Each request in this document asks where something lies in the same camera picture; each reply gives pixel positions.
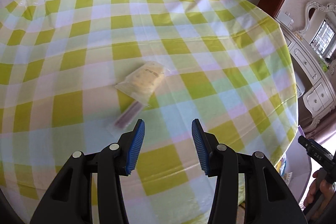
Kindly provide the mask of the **green checkered tablecloth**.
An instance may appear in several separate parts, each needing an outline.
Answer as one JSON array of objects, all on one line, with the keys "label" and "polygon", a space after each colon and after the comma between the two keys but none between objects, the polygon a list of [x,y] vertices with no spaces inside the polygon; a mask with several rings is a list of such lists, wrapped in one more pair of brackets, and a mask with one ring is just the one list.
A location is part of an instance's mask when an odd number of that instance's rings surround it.
[{"label": "green checkered tablecloth", "polygon": [[132,99],[116,84],[147,61],[166,77],[139,118],[121,179],[130,223],[206,223],[215,179],[191,136],[199,119],[240,153],[277,164],[298,127],[279,24],[246,0],[16,0],[1,9],[1,189],[29,222],[74,151],[116,141]]}]

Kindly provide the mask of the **clear packet yellow cookie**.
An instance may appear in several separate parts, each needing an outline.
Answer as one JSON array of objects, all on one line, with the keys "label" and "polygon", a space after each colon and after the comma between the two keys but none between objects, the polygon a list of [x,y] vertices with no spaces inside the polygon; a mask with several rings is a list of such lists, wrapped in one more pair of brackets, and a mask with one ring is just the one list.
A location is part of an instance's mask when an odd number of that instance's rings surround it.
[{"label": "clear packet yellow cookie", "polygon": [[166,68],[156,61],[147,61],[116,85],[116,89],[130,96],[142,105],[147,105],[150,97],[165,78]]}]

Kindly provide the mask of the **ornate white sideboard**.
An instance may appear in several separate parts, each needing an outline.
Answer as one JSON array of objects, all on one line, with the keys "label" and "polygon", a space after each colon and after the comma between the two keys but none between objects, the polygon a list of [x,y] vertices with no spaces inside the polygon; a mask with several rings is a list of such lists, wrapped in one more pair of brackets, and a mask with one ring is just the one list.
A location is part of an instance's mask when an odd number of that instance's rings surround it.
[{"label": "ornate white sideboard", "polygon": [[293,61],[298,92],[299,124],[307,134],[335,110],[335,4],[309,1],[305,25],[291,30],[279,15],[282,32]]}]

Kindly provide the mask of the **purple stick snack wrapper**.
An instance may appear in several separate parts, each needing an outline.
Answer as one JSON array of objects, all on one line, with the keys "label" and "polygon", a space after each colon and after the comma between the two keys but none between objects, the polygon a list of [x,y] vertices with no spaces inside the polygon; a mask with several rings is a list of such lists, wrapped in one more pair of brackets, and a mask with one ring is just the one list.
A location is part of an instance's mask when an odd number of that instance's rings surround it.
[{"label": "purple stick snack wrapper", "polygon": [[143,110],[145,105],[141,102],[134,101],[115,121],[117,128],[125,129],[134,118]]}]

